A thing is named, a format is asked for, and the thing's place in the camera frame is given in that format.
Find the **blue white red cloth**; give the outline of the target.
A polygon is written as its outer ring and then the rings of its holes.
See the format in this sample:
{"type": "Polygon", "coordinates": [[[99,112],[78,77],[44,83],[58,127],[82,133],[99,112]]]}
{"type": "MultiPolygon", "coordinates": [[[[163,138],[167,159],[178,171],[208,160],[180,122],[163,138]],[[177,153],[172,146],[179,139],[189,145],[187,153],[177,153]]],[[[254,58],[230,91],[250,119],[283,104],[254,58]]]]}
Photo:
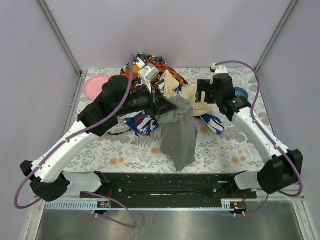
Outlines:
{"type": "MultiPolygon", "coordinates": [[[[150,114],[145,113],[145,111],[125,114],[119,118],[136,134],[145,136],[149,136],[152,131],[156,130],[160,126],[157,120],[151,117],[150,114]]],[[[195,118],[201,120],[217,135],[220,135],[225,130],[225,126],[222,121],[214,115],[206,113],[196,116],[195,118]]]]}

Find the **cream beige cloth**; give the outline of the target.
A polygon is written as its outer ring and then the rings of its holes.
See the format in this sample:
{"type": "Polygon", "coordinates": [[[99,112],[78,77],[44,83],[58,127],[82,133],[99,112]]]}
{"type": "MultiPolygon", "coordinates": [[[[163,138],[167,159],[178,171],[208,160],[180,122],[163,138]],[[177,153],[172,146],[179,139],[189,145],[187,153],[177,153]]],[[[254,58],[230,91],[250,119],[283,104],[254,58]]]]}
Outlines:
{"type": "Polygon", "coordinates": [[[204,102],[202,96],[200,102],[196,102],[197,85],[191,84],[186,87],[180,85],[180,82],[166,70],[159,79],[160,92],[166,97],[181,96],[186,99],[193,107],[193,116],[199,117],[213,111],[213,105],[204,102]]]}

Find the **grey cloth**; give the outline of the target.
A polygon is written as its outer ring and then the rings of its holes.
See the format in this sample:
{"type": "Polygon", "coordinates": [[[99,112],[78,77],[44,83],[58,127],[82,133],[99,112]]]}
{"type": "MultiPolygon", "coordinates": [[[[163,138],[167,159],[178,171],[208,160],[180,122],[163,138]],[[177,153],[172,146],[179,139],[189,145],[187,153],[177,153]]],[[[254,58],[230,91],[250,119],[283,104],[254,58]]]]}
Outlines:
{"type": "Polygon", "coordinates": [[[167,100],[176,109],[157,117],[162,126],[160,151],[171,158],[177,171],[181,171],[195,161],[198,129],[194,122],[194,108],[179,95],[167,100]]]}

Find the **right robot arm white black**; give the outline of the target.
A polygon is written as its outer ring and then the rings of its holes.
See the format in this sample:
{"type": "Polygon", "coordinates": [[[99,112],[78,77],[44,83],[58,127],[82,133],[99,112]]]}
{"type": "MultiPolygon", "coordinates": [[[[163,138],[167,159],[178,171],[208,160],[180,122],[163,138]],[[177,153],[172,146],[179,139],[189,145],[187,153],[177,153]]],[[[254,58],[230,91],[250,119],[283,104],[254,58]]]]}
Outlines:
{"type": "Polygon", "coordinates": [[[228,73],[197,80],[195,99],[217,105],[220,113],[242,129],[262,158],[261,170],[241,172],[233,178],[238,189],[259,189],[273,194],[299,182],[302,153],[298,149],[290,150],[264,127],[250,102],[236,95],[228,73]]]}

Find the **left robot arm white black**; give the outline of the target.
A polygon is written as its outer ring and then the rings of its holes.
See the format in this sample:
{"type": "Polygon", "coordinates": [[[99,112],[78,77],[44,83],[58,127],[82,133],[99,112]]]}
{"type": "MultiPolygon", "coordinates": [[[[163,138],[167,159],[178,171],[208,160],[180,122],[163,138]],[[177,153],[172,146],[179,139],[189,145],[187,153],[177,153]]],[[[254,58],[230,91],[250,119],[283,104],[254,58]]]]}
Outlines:
{"type": "Polygon", "coordinates": [[[67,172],[65,167],[88,145],[115,127],[120,116],[146,111],[152,117],[159,117],[177,108],[154,84],[151,89],[143,86],[135,93],[131,93],[130,88],[127,77],[112,76],[99,96],[84,108],[70,130],[44,156],[20,165],[36,196],[52,202],[65,194],[97,192],[103,185],[97,173],[67,172]]]}

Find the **blue bowl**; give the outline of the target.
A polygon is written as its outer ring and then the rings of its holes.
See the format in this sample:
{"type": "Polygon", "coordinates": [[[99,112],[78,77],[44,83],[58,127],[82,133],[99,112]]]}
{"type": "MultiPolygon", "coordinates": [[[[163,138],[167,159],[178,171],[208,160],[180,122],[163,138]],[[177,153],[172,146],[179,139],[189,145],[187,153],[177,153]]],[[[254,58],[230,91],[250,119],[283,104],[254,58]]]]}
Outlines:
{"type": "Polygon", "coordinates": [[[249,99],[249,94],[245,89],[243,89],[241,87],[235,87],[234,90],[235,90],[235,95],[237,97],[241,96],[241,97],[244,97],[246,100],[249,99]]]}

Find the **pink plate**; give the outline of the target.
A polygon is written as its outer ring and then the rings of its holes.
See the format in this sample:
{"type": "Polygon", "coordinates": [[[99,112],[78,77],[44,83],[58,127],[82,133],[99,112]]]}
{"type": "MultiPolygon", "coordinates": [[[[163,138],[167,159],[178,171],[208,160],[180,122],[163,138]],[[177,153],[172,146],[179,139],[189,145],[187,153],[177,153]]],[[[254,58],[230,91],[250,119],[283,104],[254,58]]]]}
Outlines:
{"type": "Polygon", "coordinates": [[[94,101],[102,92],[104,84],[108,83],[110,76],[108,75],[96,75],[91,77],[84,83],[83,93],[89,99],[94,101]]]}

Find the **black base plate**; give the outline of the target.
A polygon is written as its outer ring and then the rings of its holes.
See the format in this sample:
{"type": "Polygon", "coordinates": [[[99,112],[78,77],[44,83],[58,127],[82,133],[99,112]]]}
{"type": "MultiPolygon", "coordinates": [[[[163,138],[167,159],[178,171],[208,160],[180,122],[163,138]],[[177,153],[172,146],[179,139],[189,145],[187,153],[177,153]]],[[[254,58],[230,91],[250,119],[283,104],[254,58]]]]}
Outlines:
{"type": "Polygon", "coordinates": [[[102,173],[95,194],[111,197],[127,208],[218,208],[222,200],[256,199],[250,190],[239,190],[234,174],[217,173],[102,173]]]}

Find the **right aluminium frame post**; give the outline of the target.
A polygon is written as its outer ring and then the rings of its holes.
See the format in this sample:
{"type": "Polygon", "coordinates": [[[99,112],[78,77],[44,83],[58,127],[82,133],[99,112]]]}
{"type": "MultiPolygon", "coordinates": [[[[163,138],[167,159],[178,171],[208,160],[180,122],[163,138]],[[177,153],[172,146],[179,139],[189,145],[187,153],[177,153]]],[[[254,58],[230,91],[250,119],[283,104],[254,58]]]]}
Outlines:
{"type": "Polygon", "coordinates": [[[282,17],[280,18],[279,22],[277,23],[269,41],[267,42],[256,66],[255,70],[258,73],[259,70],[262,68],[265,60],[267,59],[268,55],[270,54],[273,46],[275,45],[277,39],[279,38],[281,32],[283,31],[287,21],[289,20],[290,16],[292,15],[293,11],[297,7],[299,0],[290,0],[289,4],[287,5],[282,17]]]}

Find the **aluminium frame post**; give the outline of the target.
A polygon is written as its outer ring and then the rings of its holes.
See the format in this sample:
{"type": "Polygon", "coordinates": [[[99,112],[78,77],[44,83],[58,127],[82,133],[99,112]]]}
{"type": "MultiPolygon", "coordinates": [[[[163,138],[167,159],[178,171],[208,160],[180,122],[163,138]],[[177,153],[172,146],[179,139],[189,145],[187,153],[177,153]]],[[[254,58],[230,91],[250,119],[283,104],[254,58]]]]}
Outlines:
{"type": "Polygon", "coordinates": [[[74,57],[66,39],[63,36],[63,33],[60,29],[60,27],[58,26],[58,23],[52,13],[52,11],[50,10],[50,7],[47,4],[46,0],[36,0],[36,2],[38,3],[39,7],[41,8],[45,18],[47,19],[51,29],[53,30],[55,36],[57,37],[64,53],[66,54],[68,60],[70,61],[74,71],[76,72],[76,74],[78,76],[82,75],[82,69],[80,67],[80,65],[78,64],[76,58],[74,57]]]}
{"type": "Polygon", "coordinates": [[[287,21],[289,20],[290,16],[292,15],[293,11],[297,7],[299,0],[290,0],[289,4],[287,5],[282,17],[280,18],[279,22],[277,23],[269,41],[267,42],[256,66],[255,70],[258,73],[259,70],[262,68],[265,60],[267,59],[268,55],[270,54],[273,46],[275,45],[277,39],[279,38],[281,32],[283,31],[287,21]]]}

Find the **left aluminium frame post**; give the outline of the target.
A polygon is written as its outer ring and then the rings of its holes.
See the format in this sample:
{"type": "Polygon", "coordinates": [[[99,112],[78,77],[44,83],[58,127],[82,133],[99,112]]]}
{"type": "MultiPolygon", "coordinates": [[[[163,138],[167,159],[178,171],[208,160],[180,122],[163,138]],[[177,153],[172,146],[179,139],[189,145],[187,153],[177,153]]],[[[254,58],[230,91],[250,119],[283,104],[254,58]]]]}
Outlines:
{"type": "Polygon", "coordinates": [[[38,3],[39,7],[41,8],[45,18],[47,19],[51,29],[53,30],[55,36],[57,37],[64,53],[66,54],[68,60],[70,61],[74,71],[76,72],[76,74],[78,76],[82,75],[82,69],[80,67],[80,65],[78,64],[76,58],[74,57],[66,39],[63,36],[63,33],[60,29],[60,27],[58,26],[58,23],[52,13],[52,11],[50,10],[50,7],[47,4],[46,0],[36,0],[36,2],[38,3]]]}

